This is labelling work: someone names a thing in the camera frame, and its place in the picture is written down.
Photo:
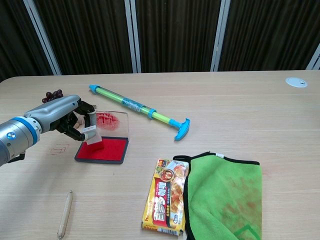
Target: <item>dark red object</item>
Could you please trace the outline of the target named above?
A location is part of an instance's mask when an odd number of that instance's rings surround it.
[[[103,148],[96,149],[95,146],[91,146],[92,144],[88,145],[84,142],[81,144],[74,159],[78,162],[86,163],[122,164],[125,159],[128,142],[127,137],[103,136]]]

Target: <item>red ink mark on table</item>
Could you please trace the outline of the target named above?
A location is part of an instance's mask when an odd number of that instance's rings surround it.
[[[53,148],[50,148],[50,154],[51,155],[62,154],[67,150],[68,147],[69,147],[69,144],[56,144]]]
[[[115,130],[119,127],[119,120],[109,112],[98,112],[96,114],[96,125],[106,130]]]

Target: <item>robotic arm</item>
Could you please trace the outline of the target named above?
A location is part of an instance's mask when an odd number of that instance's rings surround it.
[[[25,158],[26,149],[40,140],[40,134],[58,130],[77,141],[87,141],[95,133],[80,133],[74,129],[78,118],[74,112],[84,115],[84,127],[96,125],[94,107],[82,101],[78,95],[70,95],[44,103],[23,116],[17,116],[0,124],[0,166]]]

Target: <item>green tube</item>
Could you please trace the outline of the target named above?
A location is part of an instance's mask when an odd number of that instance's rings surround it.
[[[110,90],[105,89],[105,88],[100,87],[100,86],[97,87],[97,88],[95,89],[95,91],[96,91],[98,94],[101,94],[101,95],[103,95],[103,96],[105,96],[105,97],[107,97],[107,98],[109,98],[109,99],[112,99],[112,100],[114,100],[114,101],[116,101],[116,102],[118,102],[118,103],[120,103],[120,104],[125,105],[126,107],[128,107],[127,104],[126,104],[126,100],[127,100],[127,101],[129,101],[129,100],[132,101],[131,99],[128,99],[128,98],[126,98],[126,97],[124,97],[124,96],[122,96],[122,95],[120,95],[120,94],[118,94],[118,93],[115,93],[115,92],[113,92],[113,91],[110,91]],[[140,107],[138,110],[139,110],[139,111],[137,111],[137,112],[140,112],[140,113],[142,113],[142,114],[148,115],[148,113],[150,112],[151,108],[143,105],[143,106]],[[153,117],[154,119],[157,119],[157,120],[165,123],[165,124],[169,124],[169,121],[170,121],[170,118],[169,118],[169,117],[164,116],[164,115],[162,115],[162,114],[160,114],[160,113],[157,113],[157,112],[155,112],[155,111],[152,113],[152,117]]]

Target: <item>food package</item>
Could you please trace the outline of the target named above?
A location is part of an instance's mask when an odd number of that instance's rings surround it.
[[[142,227],[179,236],[185,230],[184,185],[189,164],[159,159],[142,217]]]

